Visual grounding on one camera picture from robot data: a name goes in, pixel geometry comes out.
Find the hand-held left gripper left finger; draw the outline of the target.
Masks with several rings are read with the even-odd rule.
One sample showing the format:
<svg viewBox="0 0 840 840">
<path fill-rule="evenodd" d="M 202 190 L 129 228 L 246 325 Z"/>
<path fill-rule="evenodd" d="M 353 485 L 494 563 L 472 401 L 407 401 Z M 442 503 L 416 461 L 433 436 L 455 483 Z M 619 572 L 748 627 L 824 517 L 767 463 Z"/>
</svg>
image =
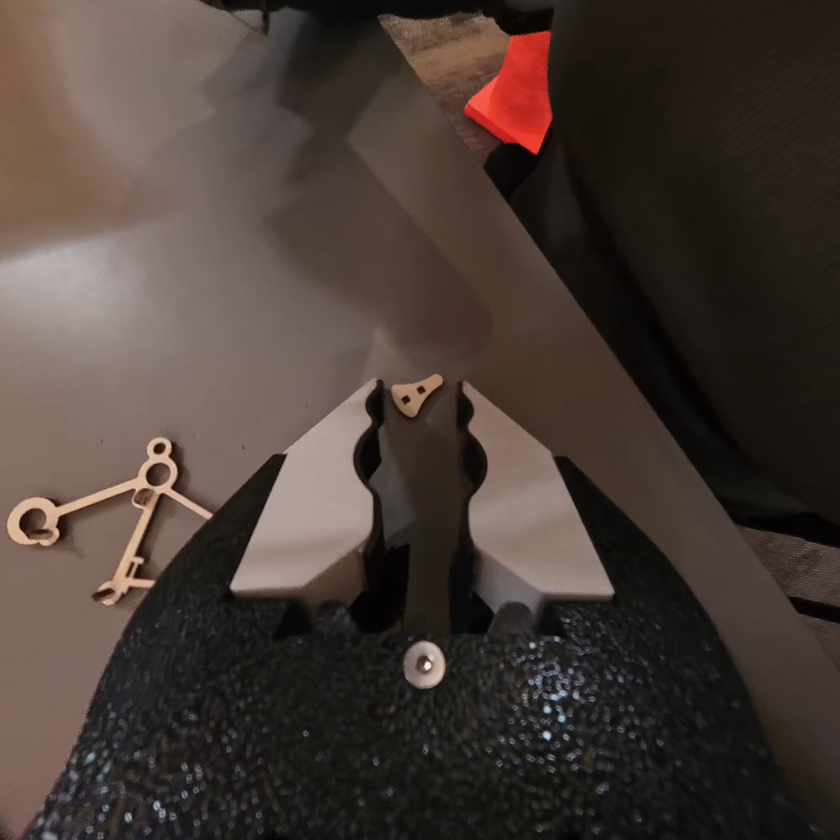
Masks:
<svg viewBox="0 0 840 840">
<path fill-rule="evenodd" d="M 381 395 L 382 382 L 367 381 L 283 453 L 233 596 L 352 603 L 364 591 L 376 500 L 360 447 L 378 429 Z"/>
</svg>

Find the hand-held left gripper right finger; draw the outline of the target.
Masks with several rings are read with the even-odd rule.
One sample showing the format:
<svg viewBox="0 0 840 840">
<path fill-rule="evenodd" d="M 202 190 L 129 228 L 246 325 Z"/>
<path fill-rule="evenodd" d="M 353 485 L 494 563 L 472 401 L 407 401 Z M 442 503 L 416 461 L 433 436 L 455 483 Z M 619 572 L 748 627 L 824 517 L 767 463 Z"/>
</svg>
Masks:
<svg viewBox="0 0 840 840">
<path fill-rule="evenodd" d="M 520 605 L 611 602 L 613 584 L 550 450 L 472 384 L 462 382 L 465 441 L 478 477 L 466 506 L 469 588 L 495 614 Z"/>
</svg>

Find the wooden saddle part with holes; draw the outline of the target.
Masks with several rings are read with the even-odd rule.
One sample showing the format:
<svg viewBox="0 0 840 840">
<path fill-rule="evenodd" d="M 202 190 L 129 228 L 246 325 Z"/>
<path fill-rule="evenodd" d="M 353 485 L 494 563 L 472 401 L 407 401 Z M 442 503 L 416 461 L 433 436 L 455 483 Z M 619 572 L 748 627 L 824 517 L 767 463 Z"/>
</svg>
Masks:
<svg viewBox="0 0 840 840">
<path fill-rule="evenodd" d="M 396 409 L 405 417 L 416 418 L 429 397 L 444 384 L 440 374 L 432 374 L 421 381 L 394 384 L 391 388 Z"/>
</svg>

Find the wooden bicycle frame assembly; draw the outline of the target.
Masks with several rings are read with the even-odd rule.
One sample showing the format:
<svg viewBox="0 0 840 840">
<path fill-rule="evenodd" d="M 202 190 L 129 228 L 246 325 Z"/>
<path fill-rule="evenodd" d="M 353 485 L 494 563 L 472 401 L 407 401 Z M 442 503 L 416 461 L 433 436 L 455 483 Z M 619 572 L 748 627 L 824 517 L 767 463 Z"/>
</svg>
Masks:
<svg viewBox="0 0 840 840">
<path fill-rule="evenodd" d="M 49 548 L 60 540 L 60 524 L 70 515 L 129 496 L 131 507 L 138 512 L 137 521 L 115 571 L 91 598 L 104 606 L 115 606 L 133 592 L 148 591 L 155 581 L 144 576 L 146 560 L 140 551 L 161 499 L 167 498 L 205 521 L 213 517 L 210 510 L 179 491 L 180 469 L 174 452 L 175 445 L 169 438 L 155 437 L 146 446 L 144 462 L 130 479 L 67 502 L 45 497 L 21 500 L 8 514 L 8 537 L 19 545 Z"/>
</svg>

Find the orange plastic object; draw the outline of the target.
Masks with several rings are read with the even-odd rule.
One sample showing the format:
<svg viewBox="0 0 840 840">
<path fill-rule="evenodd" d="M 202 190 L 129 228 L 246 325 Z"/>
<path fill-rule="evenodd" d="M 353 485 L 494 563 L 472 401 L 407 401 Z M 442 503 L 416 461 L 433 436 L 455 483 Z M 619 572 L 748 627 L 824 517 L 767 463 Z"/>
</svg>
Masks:
<svg viewBox="0 0 840 840">
<path fill-rule="evenodd" d="M 549 131 L 552 113 L 548 31 L 513 36 L 498 73 L 465 105 L 468 119 L 504 144 L 537 154 Z"/>
</svg>

